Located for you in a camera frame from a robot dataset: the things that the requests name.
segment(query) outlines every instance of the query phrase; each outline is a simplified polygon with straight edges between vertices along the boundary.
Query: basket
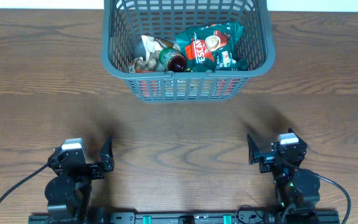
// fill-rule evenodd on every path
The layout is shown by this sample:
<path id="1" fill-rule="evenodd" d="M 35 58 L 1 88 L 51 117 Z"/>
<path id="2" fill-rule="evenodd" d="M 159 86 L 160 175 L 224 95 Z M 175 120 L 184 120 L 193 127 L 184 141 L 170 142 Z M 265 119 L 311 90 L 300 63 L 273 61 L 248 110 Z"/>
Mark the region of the basket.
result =
<path id="1" fill-rule="evenodd" d="M 128 73 L 141 35 L 175 40 L 189 27 L 238 21 L 244 34 L 235 50 L 245 71 Z M 104 0 L 104 68 L 146 102 L 221 101 L 273 66 L 275 50 L 266 0 Z"/>

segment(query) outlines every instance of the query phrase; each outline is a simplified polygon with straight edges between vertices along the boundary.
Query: trash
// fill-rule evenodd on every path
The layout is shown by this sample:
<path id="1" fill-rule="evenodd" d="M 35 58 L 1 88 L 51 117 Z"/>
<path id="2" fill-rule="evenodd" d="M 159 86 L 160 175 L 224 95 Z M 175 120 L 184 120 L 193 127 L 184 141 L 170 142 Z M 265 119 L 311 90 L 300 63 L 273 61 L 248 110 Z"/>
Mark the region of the trash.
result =
<path id="1" fill-rule="evenodd" d="M 136 45 L 134 58 L 129 64 L 130 73 L 164 72 L 166 70 L 183 72 L 186 67 L 186 59 L 181 55 L 178 44 L 146 35 L 142 35 L 142 43 Z"/>
<path id="2" fill-rule="evenodd" d="M 208 70 L 245 70 L 245 60 L 238 60 L 235 45 L 244 33 L 238 22 L 191 27 L 176 35 L 186 57 L 186 72 Z"/>
<path id="3" fill-rule="evenodd" d="M 265 1 L 106 0 L 102 32 L 103 66 L 109 74 L 124 81 L 134 96 L 143 102 L 224 101 L 233 98 L 249 80 L 269 71 L 275 60 L 272 24 Z M 247 62 L 245 67 L 238 68 L 239 71 L 216 70 L 214 62 L 214 66 L 209 68 L 215 70 L 213 73 L 128 73 L 128 64 L 132 59 L 146 58 L 141 35 L 175 43 L 175 36 L 191 26 L 205 27 L 232 21 L 244 26 L 241 36 L 236 32 L 236 39 L 240 38 L 233 49 L 235 52 L 232 52 L 233 59 L 238 59 L 237 65 L 243 60 Z M 135 55 L 138 44 L 143 48 L 143 55 Z M 191 38 L 184 46 L 190 44 Z M 180 52 L 187 59 L 185 52 Z"/>
<path id="4" fill-rule="evenodd" d="M 168 71 L 184 72 L 186 68 L 186 58 L 171 47 L 167 47 L 161 51 L 159 61 L 166 66 Z"/>

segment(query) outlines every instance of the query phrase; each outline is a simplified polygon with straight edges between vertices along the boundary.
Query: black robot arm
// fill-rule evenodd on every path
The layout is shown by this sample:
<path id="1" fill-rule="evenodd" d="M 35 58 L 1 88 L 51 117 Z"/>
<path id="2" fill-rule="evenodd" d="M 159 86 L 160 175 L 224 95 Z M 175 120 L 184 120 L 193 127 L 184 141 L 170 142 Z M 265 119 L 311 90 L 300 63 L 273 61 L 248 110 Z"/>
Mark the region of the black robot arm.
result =
<path id="1" fill-rule="evenodd" d="M 347 198 L 348 209 L 343 223 L 350 213 L 350 197 L 337 183 L 321 177 L 299 165 L 305 158 L 307 144 L 291 129 L 278 136 L 272 148 L 262 152 L 248 135 L 249 163 L 259 163 L 260 172 L 271 172 L 275 184 L 277 204 L 271 210 L 241 206 L 236 212 L 207 213 L 106 213 L 103 207 L 88 208 L 92 180 L 103 179 L 114 169 L 112 139 L 109 138 L 100 151 L 101 161 L 87 164 L 82 139 L 66 140 L 48 158 L 48 163 L 18 184 L 15 188 L 49 166 L 57 174 L 46 189 L 48 216 L 32 215 L 29 224 L 251 224 L 251 223 L 308 223 L 339 224 L 337 211 L 316 210 L 319 201 L 320 179 L 339 189 Z"/>

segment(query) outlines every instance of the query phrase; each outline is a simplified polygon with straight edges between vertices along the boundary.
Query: table surface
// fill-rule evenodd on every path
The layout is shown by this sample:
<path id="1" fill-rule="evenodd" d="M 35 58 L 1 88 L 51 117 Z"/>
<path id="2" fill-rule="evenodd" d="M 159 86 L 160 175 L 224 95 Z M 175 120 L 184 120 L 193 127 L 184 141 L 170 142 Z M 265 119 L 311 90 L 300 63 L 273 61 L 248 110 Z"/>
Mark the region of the table surface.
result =
<path id="1" fill-rule="evenodd" d="M 0 196 L 65 139 L 90 157 L 114 137 L 116 167 L 92 205 L 145 211 L 235 210 L 274 203 L 271 174 L 248 166 L 246 134 L 266 146 L 292 127 L 302 167 L 340 183 L 358 223 L 358 13 L 271 12 L 277 59 L 222 103 L 151 105 L 104 71 L 102 11 L 0 10 Z M 45 213 L 47 169 L 0 205 L 0 223 Z M 321 183 L 319 208 L 343 217 L 342 192 Z"/>

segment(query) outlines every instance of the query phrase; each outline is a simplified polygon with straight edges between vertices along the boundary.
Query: snack bag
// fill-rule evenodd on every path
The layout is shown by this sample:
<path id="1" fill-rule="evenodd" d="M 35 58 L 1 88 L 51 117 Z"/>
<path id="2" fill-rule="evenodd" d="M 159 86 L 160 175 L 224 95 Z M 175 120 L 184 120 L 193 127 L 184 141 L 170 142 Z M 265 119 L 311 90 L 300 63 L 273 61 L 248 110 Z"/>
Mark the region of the snack bag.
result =
<path id="1" fill-rule="evenodd" d="M 244 33 L 238 22 L 191 27 L 176 35 L 181 52 L 186 57 L 187 72 L 207 70 L 245 70 L 245 60 L 237 61 L 234 46 Z"/>

